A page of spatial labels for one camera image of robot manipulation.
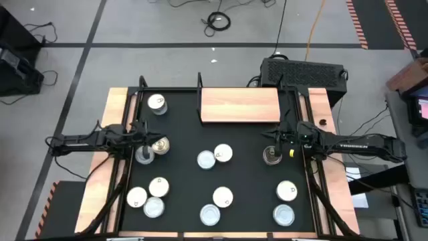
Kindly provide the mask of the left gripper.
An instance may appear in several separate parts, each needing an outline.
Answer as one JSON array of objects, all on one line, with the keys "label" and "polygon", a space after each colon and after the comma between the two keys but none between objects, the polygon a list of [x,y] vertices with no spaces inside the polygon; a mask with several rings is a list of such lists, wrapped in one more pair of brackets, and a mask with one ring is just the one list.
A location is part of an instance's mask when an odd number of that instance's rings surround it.
[{"label": "left gripper", "polygon": [[[132,131],[132,139],[140,144],[142,148],[142,158],[148,158],[148,147],[146,146],[146,133],[147,133],[147,123],[139,122],[137,120],[131,122],[131,131]],[[166,135],[162,133],[152,133],[149,132],[147,134],[150,138],[147,139],[147,142],[157,142],[162,138],[165,138]]]}]

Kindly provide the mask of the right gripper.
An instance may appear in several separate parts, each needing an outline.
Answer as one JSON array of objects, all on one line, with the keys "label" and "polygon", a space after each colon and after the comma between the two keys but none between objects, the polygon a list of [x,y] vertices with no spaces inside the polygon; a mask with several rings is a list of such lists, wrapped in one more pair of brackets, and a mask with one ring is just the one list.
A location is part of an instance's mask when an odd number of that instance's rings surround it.
[{"label": "right gripper", "polygon": [[298,143],[298,133],[288,121],[280,122],[276,131],[265,131],[261,133],[267,139],[276,141],[276,157],[282,156],[284,143]]}]

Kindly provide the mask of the red blue label pull-tab can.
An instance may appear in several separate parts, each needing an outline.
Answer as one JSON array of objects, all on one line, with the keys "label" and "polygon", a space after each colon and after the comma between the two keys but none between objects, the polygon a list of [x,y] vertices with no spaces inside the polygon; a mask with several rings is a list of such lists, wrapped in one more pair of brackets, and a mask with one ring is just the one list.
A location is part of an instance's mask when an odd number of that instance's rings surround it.
[{"label": "red blue label pull-tab can", "polygon": [[228,144],[219,144],[214,150],[216,160],[225,163],[231,160],[233,156],[233,149]]},{"label": "red blue label pull-tab can", "polygon": [[164,197],[169,192],[169,182],[164,177],[155,177],[149,184],[149,192],[154,197]]},{"label": "red blue label pull-tab can", "polygon": [[288,180],[281,181],[276,187],[277,197],[285,202],[290,202],[296,199],[298,189],[296,185]]},{"label": "red blue label pull-tab can", "polygon": [[263,150],[263,160],[267,165],[277,165],[282,160],[282,154],[276,155],[275,147],[267,146]]},{"label": "red blue label pull-tab can", "polygon": [[152,144],[152,150],[158,155],[166,154],[170,149],[170,143],[167,137],[163,137]]},{"label": "red blue label pull-tab can", "polygon": [[227,208],[233,202],[233,193],[232,191],[225,186],[218,187],[213,192],[213,202],[219,208]]},{"label": "red blue label pull-tab can", "polygon": [[147,200],[147,192],[142,187],[133,187],[126,196],[127,204],[132,208],[142,207]]}]

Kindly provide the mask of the Bumble Bee tuna can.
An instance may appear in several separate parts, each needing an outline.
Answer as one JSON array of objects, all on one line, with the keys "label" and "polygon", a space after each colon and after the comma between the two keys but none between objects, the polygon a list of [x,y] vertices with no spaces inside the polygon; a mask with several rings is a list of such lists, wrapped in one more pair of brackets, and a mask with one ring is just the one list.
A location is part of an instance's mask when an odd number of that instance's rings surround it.
[{"label": "Bumble Bee tuna can", "polygon": [[211,169],[216,162],[216,158],[211,151],[204,150],[197,155],[197,164],[201,169]]},{"label": "Bumble Bee tuna can", "polygon": [[201,222],[206,226],[215,226],[221,218],[219,208],[214,204],[203,206],[199,213]]},{"label": "Bumble Bee tuna can", "polygon": [[154,161],[154,151],[148,145],[140,146],[135,152],[136,160],[143,165],[148,165]]},{"label": "Bumble Bee tuna can", "polygon": [[274,208],[273,218],[279,226],[291,226],[295,220],[295,213],[289,205],[280,204]]},{"label": "Bumble Bee tuna can", "polygon": [[143,207],[144,214],[149,218],[160,217],[163,214],[164,210],[165,204],[163,200],[159,197],[148,198]]}]

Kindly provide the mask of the pull-tab can pale label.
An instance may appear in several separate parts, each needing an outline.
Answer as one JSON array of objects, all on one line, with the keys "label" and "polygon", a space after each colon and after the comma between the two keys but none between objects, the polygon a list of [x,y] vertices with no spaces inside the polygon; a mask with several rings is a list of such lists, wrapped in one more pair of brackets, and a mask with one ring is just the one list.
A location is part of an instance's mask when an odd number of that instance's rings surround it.
[{"label": "pull-tab can pale label", "polygon": [[162,94],[153,94],[148,97],[149,109],[156,115],[163,115],[167,112],[167,101]]}]

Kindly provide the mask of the black table mat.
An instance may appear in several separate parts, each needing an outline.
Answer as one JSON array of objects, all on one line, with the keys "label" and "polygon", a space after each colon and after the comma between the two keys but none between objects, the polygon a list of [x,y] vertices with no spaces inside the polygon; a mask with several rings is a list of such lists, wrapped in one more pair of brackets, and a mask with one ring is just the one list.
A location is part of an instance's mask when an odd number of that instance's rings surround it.
[{"label": "black table mat", "polygon": [[[133,163],[130,187],[147,188],[155,177],[164,177],[170,185],[164,198],[165,211],[158,218],[147,217],[142,208],[126,206],[122,230],[141,232],[206,232],[199,217],[201,208],[213,201],[213,192],[221,186],[233,193],[232,204],[221,210],[214,232],[280,232],[273,210],[280,204],[276,195],[279,182],[293,182],[298,194],[290,206],[295,220],[289,232],[313,232],[314,222],[302,156],[284,155],[277,165],[263,161],[263,150],[273,144],[262,136],[270,125],[255,123],[201,124],[195,93],[165,94],[166,114],[157,116],[146,102],[140,105],[140,119],[152,131],[165,134],[171,148],[165,155],[143,165]],[[214,150],[219,144],[233,149],[230,161],[216,160],[208,170],[197,164],[197,155]]]}]

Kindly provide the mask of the black perforated computer case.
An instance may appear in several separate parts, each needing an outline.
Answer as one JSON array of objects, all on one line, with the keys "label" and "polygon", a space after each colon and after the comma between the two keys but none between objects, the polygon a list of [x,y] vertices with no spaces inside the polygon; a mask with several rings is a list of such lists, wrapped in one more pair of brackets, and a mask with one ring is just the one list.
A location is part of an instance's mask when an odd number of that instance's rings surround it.
[{"label": "black perforated computer case", "polygon": [[265,58],[261,86],[275,86],[281,77],[282,86],[325,88],[331,108],[347,93],[348,71],[343,65]]}]

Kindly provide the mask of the black desk beam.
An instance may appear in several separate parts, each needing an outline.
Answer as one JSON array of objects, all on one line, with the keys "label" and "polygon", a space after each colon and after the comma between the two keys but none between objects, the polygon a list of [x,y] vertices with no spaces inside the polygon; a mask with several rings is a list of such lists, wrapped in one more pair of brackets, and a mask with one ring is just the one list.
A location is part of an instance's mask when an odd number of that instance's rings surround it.
[{"label": "black desk beam", "polygon": [[391,187],[397,184],[409,184],[409,176],[404,165],[370,174],[348,183],[352,195],[367,193],[375,189]]}]

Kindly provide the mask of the black mat orange striped edge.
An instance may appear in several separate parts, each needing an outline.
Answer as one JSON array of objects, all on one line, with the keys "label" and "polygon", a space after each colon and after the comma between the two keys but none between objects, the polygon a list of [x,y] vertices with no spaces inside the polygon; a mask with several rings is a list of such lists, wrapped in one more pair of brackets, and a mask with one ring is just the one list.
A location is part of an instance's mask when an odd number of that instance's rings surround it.
[{"label": "black mat orange striped edge", "polygon": [[428,48],[427,0],[385,0],[404,46],[410,50]]},{"label": "black mat orange striped edge", "polygon": [[346,6],[363,49],[405,49],[385,0],[346,0]]},{"label": "black mat orange striped edge", "polygon": [[82,181],[53,182],[41,219],[35,231],[36,239],[72,236],[84,194]]}]

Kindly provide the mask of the grey desk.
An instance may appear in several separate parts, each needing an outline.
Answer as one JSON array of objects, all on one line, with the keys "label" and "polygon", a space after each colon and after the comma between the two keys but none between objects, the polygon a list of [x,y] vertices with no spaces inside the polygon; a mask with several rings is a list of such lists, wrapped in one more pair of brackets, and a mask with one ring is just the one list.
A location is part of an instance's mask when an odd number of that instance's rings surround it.
[{"label": "grey desk", "polygon": [[412,125],[407,116],[407,105],[397,92],[385,94],[396,136],[405,143],[407,160],[404,162],[411,185],[419,189],[428,189],[428,148],[417,145],[412,135]]}]

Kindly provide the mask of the brown cardboard box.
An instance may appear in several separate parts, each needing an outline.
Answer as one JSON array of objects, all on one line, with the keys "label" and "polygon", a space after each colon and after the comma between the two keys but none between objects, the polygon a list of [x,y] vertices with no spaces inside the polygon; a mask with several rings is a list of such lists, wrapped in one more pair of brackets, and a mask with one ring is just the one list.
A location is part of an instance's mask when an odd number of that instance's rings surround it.
[{"label": "brown cardboard box", "polygon": [[417,58],[390,78],[386,86],[389,90],[406,92],[423,86],[427,81],[428,58]]}]

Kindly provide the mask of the black equipment case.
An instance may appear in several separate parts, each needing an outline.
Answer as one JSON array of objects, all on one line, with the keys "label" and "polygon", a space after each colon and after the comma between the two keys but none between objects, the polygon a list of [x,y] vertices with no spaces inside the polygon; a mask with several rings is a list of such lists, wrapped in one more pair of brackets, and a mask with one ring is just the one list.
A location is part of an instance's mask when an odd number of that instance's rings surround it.
[{"label": "black equipment case", "polygon": [[35,61],[42,46],[0,5],[0,96],[40,93],[44,76]]}]

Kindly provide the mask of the monitor with lit screen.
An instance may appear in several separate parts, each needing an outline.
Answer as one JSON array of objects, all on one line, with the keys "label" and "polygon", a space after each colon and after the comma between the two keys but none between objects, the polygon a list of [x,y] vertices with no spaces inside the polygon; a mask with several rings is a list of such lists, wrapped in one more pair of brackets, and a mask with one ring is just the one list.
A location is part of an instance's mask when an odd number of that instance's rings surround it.
[{"label": "monitor with lit screen", "polygon": [[410,97],[405,103],[407,116],[412,125],[428,125],[428,98]]}]

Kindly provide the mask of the black keyboard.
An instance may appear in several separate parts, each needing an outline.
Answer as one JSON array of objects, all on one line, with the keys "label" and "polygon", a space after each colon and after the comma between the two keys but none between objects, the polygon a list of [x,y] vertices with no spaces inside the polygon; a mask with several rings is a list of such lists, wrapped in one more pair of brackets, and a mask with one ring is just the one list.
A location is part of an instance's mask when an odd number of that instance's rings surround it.
[{"label": "black keyboard", "polygon": [[418,225],[422,228],[428,228],[428,189],[411,187],[411,198]]}]

